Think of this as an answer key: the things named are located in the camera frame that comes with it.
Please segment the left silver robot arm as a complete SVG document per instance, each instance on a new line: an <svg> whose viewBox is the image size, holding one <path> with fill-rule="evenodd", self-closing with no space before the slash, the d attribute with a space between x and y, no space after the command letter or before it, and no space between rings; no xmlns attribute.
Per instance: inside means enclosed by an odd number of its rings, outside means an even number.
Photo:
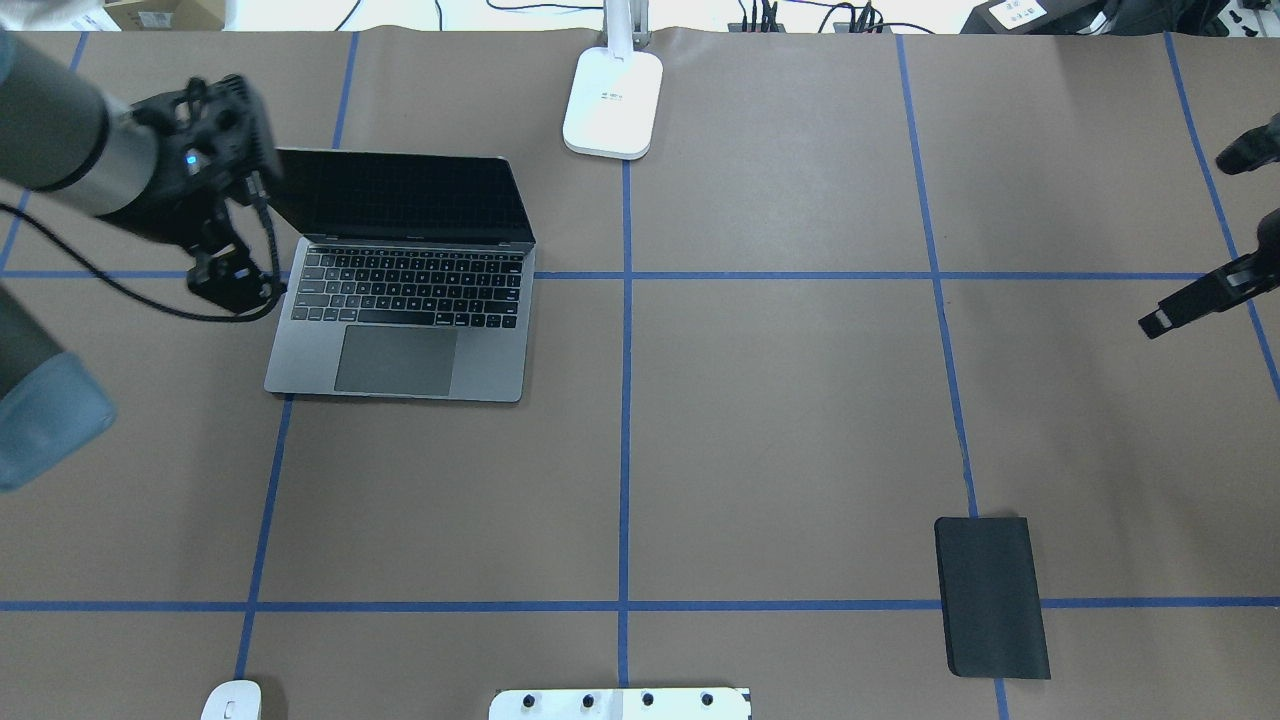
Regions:
<svg viewBox="0 0 1280 720"><path fill-rule="evenodd" d="M148 309L188 322L244 324L285 296L268 188L282 179L268 109L238 74L124 104L3 31L1 174L127 234L183 251L192 313L125 286L45 222L28 225L81 270ZM17 491L104 434L116 405L82 360L10 291L3 292L1 488Z"/></svg>

